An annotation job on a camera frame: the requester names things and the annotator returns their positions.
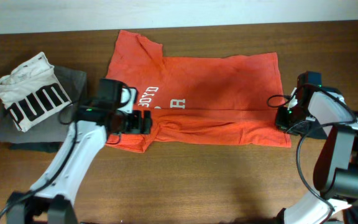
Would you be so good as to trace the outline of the red orange printed t-shirt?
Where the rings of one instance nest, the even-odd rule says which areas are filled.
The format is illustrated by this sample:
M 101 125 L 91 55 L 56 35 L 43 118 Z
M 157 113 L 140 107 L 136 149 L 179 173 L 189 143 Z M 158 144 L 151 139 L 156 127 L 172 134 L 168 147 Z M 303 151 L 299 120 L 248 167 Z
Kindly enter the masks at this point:
M 110 135 L 107 145 L 143 153 L 153 142 L 290 147 L 275 126 L 283 92 L 275 52 L 226 58 L 166 57 L 163 46 L 120 31 L 108 78 L 138 90 L 149 134 Z

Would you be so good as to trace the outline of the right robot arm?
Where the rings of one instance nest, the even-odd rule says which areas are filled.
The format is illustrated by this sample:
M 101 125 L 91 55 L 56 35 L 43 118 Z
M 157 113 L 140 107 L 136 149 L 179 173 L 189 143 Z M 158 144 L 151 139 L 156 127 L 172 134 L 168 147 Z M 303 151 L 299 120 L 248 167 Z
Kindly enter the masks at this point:
M 358 205 L 358 116 L 338 89 L 323 85 L 318 72 L 300 74 L 285 99 L 276 107 L 275 126 L 301 137 L 296 168 L 308 192 L 293 206 L 282 209 L 275 223 L 328 223 L 335 213 Z M 301 169 L 301 147 L 306 138 L 325 141 L 312 185 Z

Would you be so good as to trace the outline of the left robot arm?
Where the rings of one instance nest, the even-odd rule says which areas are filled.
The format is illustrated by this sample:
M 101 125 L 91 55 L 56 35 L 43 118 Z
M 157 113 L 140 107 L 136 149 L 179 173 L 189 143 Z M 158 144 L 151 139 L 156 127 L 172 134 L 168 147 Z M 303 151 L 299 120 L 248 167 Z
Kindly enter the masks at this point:
M 150 134 L 149 111 L 134 110 L 138 91 L 107 78 L 99 81 L 95 97 L 75 107 L 67 136 L 53 161 L 26 193 L 13 192 L 0 211 L 7 223 L 78 223 L 74 203 L 87 170 L 110 135 Z

